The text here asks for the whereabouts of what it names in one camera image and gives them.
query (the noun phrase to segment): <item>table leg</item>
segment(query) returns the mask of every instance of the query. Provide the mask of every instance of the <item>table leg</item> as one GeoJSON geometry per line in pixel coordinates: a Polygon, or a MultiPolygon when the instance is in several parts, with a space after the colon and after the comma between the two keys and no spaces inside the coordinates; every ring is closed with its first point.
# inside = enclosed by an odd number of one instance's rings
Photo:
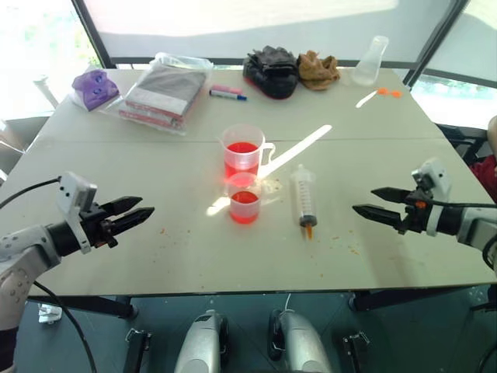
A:
{"type": "MultiPolygon", "coordinates": [[[[117,316],[120,319],[134,319],[138,314],[138,309],[130,303],[131,297],[116,297],[115,301],[96,296],[61,296],[59,298],[63,301],[64,305],[70,309],[103,313],[106,315],[117,316]]],[[[57,305],[52,298],[46,296],[29,297],[28,300],[32,302],[57,305]]]]}
{"type": "Polygon", "coordinates": [[[353,311],[370,311],[371,309],[378,309],[389,305],[399,305],[401,303],[441,295],[460,289],[461,287],[382,290],[375,292],[356,291],[354,296],[349,300],[349,307],[353,311]]]}

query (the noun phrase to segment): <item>syringe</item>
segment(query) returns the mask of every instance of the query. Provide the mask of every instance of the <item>syringe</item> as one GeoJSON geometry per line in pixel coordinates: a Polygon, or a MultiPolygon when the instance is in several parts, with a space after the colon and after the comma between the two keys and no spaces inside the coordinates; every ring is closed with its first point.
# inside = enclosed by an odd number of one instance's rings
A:
{"type": "Polygon", "coordinates": [[[312,239],[312,227],[318,223],[313,196],[316,176],[308,169],[305,169],[303,165],[299,165],[290,178],[295,187],[299,225],[305,228],[308,238],[312,239]]]}

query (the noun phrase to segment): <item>plastic bag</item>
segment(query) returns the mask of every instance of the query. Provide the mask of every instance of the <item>plastic bag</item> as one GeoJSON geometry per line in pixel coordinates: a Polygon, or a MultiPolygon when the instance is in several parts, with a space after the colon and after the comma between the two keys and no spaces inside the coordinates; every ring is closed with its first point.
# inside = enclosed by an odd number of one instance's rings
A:
{"type": "Polygon", "coordinates": [[[124,98],[103,112],[153,128],[186,134],[186,116],[214,64],[202,58],[158,53],[124,98]]]}

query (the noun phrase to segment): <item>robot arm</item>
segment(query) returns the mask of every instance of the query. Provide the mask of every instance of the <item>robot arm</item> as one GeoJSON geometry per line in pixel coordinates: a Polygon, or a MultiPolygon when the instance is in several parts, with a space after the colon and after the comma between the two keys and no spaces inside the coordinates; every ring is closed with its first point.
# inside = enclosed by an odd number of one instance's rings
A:
{"type": "Polygon", "coordinates": [[[111,216],[129,211],[141,198],[122,197],[98,205],[93,202],[96,186],[83,178],[66,173],[60,183],[57,204],[64,222],[0,238],[0,372],[12,370],[17,329],[32,283],[63,256],[117,245],[115,235],[144,222],[154,211],[153,207],[138,208],[111,221],[111,216]]]}
{"type": "Polygon", "coordinates": [[[497,275],[497,209],[479,204],[451,204],[450,178],[438,159],[430,159],[412,172],[413,191],[385,187],[371,193],[389,202],[405,204],[407,216],[370,204],[353,206],[366,219],[390,225],[400,234],[407,231],[455,235],[457,241],[482,251],[485,263],[497,275]]]}

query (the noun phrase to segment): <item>floor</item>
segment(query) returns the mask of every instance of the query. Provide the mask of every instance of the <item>floor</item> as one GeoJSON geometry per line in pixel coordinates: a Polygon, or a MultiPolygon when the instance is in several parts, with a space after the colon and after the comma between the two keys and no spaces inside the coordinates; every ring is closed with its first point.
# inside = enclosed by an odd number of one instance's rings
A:
{"type": "MultiPolygon", "coordinates": [[[[466,288],[433,298],[369,312],[352,312],[349,293],[296,293],[289,308],[307,317],[328,352],[334,373],[352,373],[337,340],[362,330],[370,339],[364,372],[473,372],[497,339],[497,312],[469,312],[486,302],[487,287],[466,288]]],[[[141,372],[173,372],[191,322],[207,309],[229,320],[230,356],[224,371],[279,370],[266,354],[266,330],[272,309],[284,307],[287,295],[203,295],[135,298],[138,317],[127,322],[74,311],[87,336],[99,371],[123,371],[127,331],[153,333],[141,372]]],[[[37,305],[28,303],[18,334],[18,373],[88,372],[77,334],[66,317],[53,325],[37,322],[37,305]]],[[[495,354],[484,372],[495,372],[495,354]]]]}

